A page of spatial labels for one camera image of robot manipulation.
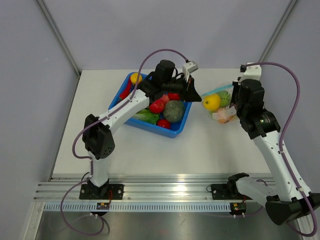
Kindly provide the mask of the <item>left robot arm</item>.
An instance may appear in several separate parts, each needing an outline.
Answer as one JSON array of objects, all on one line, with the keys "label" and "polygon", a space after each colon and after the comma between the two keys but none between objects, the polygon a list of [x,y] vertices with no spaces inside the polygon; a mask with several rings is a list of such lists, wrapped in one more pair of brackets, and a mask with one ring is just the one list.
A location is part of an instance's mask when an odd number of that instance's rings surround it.
[{"label": "left robot arm", "polygon": [[90,114],[86,117],[82,140],[90,160],[90,176],[84,192],[90,199],[103,199],[110,192],[106,158],[115,149],[113,134],[163,93],[179,94],[184,102],[201,101],[191,76],[198,68],[194,61],[188,61],[182,66],[182,74],[177,77],[173,76],[175,64],[161,60],[154,71],[136,83],[134,90],[124,100],[100,116]]}]

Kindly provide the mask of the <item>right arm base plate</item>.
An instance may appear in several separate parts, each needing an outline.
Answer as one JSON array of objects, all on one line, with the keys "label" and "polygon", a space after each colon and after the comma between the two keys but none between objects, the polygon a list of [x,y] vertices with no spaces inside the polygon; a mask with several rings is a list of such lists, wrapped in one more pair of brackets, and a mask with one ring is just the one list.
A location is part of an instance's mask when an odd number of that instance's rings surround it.
[{"label": "right arm base plate", "polygon": [[213,200],[252,200],[250,197],[239,194],[231,193],[228,190],[226,183],[214,183],[206,187],[206,191],[209,192]]}]

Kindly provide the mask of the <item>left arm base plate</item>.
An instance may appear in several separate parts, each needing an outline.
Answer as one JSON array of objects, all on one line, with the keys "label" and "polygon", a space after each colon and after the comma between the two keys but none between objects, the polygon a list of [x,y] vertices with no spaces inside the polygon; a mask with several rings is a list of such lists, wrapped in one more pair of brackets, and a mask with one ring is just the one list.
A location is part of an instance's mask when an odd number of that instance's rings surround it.
[{"label": "left arm base plate", "polygon": [[102,187],[82,184],[79,193],[80,200],[122,200],[124,195],[123,184],[107,184]]}]

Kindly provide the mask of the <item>yellow apple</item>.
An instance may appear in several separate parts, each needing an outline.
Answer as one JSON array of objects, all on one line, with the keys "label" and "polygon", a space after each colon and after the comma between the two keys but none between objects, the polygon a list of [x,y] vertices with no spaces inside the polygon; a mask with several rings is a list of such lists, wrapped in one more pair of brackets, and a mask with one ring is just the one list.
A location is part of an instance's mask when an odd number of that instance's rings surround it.
[{"label": "yellow apple", "polygon": [[202,100],[203,107],[208,111],[216,111],[221,104],[221,98],[217,94],[206,95]]}]

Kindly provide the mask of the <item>orange peach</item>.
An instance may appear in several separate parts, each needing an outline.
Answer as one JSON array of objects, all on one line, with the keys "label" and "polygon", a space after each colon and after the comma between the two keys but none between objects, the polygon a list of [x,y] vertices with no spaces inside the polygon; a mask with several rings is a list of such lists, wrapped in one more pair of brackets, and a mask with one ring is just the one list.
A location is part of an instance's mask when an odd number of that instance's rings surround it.
[{"label": "orange peach", "polygon": [[211,115],[212,118],[217,120],[220,124],[226,124],[236,116],[236,110],[234,108],[219,108]]}]

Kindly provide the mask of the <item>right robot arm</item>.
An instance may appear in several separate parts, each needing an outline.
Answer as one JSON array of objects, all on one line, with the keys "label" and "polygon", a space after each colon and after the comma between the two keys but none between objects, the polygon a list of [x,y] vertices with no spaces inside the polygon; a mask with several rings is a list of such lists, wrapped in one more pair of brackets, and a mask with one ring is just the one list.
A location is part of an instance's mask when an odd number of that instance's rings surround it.
[{"label": "right robot arm", "polygon": [[273,223],[280,226],[313,215],[320,206],[320,195],[300,178],[290,156],[283,158],[285,145],[280,142],[281,127],[275,115],[265,109],[265,90],[259,80],[232,83],[231,102],[244,131],[261,152],[276,185],[271,189],[253,180],[247,173],[232,175],[227,193],[232,198],[246,196],[265,208]]}]

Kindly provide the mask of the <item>striped green watermelon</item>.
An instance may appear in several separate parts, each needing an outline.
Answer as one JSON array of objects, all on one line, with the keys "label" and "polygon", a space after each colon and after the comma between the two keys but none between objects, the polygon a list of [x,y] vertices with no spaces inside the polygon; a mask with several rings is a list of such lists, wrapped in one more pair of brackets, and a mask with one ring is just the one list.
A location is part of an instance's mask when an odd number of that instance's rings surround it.
[{"label": "striped green watermelon", "polygon": [[217,93],[217,95],[220,97],[220,107],[221,108],[225,108],[230,105],[231,95],[228,91],[226,91],[226,90],[219,91]]}]

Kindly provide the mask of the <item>clear zip top bag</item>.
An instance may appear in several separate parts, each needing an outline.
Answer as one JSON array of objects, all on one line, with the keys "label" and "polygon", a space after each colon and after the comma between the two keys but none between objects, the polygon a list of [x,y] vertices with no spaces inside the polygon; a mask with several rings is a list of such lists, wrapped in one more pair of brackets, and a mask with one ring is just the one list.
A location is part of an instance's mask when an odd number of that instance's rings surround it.
[{"label": "clear zip top bag", "polygon": [[208,111],[210,118],[220,124],[227,124],[237,118],[236,109],[231,103],[232,93],[233,85],[223,83],[201,96],[202,106]]}]

